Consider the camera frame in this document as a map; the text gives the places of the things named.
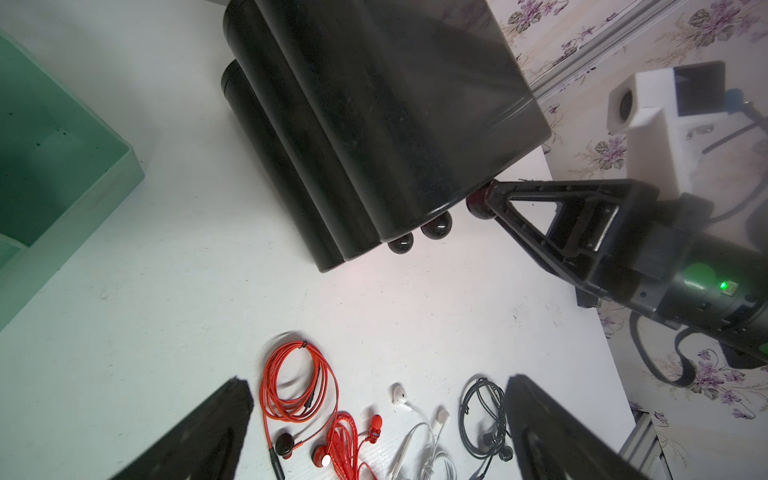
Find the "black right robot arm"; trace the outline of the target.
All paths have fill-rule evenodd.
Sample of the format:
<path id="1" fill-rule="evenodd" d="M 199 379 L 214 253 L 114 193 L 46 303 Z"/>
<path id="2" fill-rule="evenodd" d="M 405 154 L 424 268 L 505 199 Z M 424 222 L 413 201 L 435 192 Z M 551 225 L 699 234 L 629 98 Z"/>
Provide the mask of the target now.
<path id="1" fill-rule="evenodd" d="M 638 180 L 492 181 L 467 199 L 585 308 L 602 301 L 716 340 L 737 369 L 767 363 L 767 259 L 706 232 L 713 206 L 684 194 L 663 201 Z"/>

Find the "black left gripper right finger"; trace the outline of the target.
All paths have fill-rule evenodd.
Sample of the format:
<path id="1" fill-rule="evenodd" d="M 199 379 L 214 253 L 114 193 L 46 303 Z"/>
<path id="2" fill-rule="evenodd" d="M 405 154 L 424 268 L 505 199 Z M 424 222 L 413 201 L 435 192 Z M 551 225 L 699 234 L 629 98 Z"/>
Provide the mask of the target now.
<path id="1" fill-rule="evenodd" d="M 526 375 L 509 378 L 504 410 L 524 479 L 642 479 Z"/>

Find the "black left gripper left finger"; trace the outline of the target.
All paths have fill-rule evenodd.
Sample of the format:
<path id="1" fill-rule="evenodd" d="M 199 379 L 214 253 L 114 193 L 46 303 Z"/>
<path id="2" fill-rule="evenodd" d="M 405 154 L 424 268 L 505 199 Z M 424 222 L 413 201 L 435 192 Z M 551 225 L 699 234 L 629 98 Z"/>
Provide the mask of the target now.
<path id="1" fill-rule="evenodd" d="M 254 400 L 233 377 L 168 431 L 116 479 L 233 479 Z"/>

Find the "red earphones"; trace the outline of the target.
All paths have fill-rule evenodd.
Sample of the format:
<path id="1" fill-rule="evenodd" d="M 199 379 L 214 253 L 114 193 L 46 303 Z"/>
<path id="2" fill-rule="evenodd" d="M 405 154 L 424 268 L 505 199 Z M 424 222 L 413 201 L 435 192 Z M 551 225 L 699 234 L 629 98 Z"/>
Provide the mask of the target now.
<path id="1" fill-rule="evenodd" d="M 360 459 L 360 450 L 366 443 L 375 445 L 381 436 L 383 419 L 374 414 L 368 429 L 360 433 L 352 415 L 347 412 L 336 413 L 331 421 L 323 443 L 312 451 L 312 463 L 318 468 L 332 466 L 338 479 L 357 480 L 364 471 L 371 479 L 376 479 L 372 467 Z"/>
<path id="2" fill-rule="evenodd" d="M 321 350 L 300 339 L 276 345 L 267 356 L 258 404 L 269 462 L 276 479 L 282 462 L 318 440 L 339 409 L 339 383 Z"/>

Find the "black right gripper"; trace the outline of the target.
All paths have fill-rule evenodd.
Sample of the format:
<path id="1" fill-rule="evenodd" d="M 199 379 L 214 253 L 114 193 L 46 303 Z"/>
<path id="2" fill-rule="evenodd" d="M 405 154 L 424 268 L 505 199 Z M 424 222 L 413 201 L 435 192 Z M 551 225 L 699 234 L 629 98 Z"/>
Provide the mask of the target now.
<path id="1" fill-rule="evenodd" d="M 548 230 L 518 203 L 554 205 Z M 659 307 L 714 210 L 689 193 L 662 200 L 657 187 L 637 180 L 492 180 L 466 205 L 496 221 L 548 273 L 631 309 Z"/>

